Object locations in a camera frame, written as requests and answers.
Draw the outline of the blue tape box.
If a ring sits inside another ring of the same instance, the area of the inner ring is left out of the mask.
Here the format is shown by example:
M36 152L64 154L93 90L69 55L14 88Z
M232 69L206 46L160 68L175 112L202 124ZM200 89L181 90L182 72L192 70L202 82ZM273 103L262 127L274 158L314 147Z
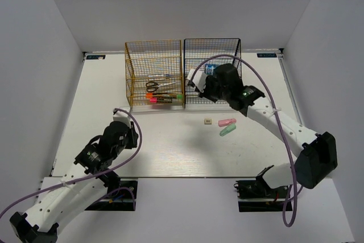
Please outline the blue tape box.
M205 64L204 73L213 76L215 69L218 67L217 64Z

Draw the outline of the pink cap highlighter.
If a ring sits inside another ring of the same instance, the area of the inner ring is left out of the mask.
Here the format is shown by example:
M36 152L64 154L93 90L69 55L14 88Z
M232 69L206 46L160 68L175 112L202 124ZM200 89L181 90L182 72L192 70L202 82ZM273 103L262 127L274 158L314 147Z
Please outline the pink cap highlighter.
M173 103L173 99L169 97L153 97L150 99L150 103L152 104L171 104Z

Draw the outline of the orange cap highlighter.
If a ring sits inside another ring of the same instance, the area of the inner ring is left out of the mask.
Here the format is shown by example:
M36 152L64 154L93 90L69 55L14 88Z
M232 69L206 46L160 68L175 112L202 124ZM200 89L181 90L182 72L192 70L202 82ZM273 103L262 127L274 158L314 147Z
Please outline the orange cap highlighter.
M154 98L154 97L162 97L162 96L169 96L169 93L147 93L146 98Z

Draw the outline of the clear spray bottle blue cap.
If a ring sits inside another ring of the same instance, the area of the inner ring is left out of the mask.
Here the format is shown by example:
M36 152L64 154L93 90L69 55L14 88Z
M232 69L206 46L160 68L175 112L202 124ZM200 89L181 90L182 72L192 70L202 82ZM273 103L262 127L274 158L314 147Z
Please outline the clear spray bottle blue cap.
M159 73L159 74L153 74L153 75L148 75L148 78L154 78L154 79L159 79L159 78L171 78L173 75L169 74L169 73Z

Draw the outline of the black handled scissors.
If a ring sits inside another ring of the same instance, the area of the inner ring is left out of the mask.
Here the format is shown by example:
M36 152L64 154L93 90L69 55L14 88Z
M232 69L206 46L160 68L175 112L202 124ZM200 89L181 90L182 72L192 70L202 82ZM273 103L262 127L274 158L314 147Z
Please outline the black handled scissors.
M167 87L167 86L170 86L170 85L173 85L173 84L176 84L177 82L170 82L170 83L157 83L155 81L148 81L146 84L145 84L145 87L146 87L146 91L148 93L154 93L156 92L159 88L163 88L163 87Z

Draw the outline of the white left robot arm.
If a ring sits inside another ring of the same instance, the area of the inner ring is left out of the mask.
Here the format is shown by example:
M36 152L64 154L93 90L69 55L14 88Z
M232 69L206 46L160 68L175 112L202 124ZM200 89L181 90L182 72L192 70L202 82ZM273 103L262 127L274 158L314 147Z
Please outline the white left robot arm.
M124 149L137 147L133 122L113 121L75 157L59 187L34 206L15 212L10 224L21 242L56 242L61 231L92 204L129 191L109 167Z

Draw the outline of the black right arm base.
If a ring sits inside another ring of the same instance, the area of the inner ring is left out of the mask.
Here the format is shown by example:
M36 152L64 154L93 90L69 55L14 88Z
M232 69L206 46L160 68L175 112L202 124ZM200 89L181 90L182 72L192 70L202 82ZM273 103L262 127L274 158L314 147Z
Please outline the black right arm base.
M237 180L239 212L282 212L288 186L266 191L256 180Z

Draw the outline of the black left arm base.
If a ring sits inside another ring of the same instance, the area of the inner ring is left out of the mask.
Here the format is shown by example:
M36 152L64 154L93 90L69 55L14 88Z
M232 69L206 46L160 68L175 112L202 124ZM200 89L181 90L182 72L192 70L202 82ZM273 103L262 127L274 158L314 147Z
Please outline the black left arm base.
M133 212L137 204L138 180L121 180L122 189L88 206L86 211Z

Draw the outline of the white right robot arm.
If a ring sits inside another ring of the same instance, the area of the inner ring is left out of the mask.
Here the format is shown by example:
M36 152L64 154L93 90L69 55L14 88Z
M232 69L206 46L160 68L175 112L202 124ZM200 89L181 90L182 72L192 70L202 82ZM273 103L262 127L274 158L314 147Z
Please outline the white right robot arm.
M257 191L262 196L269 197L279 187L296 183L313 189L337 168L336 139L331 133L319 134L283 113L266 92L244 85L232 64L218 66L213 75L191 69L188 81L201 98L227 102L267 129L288 149L288 163L267 167L256 176Z

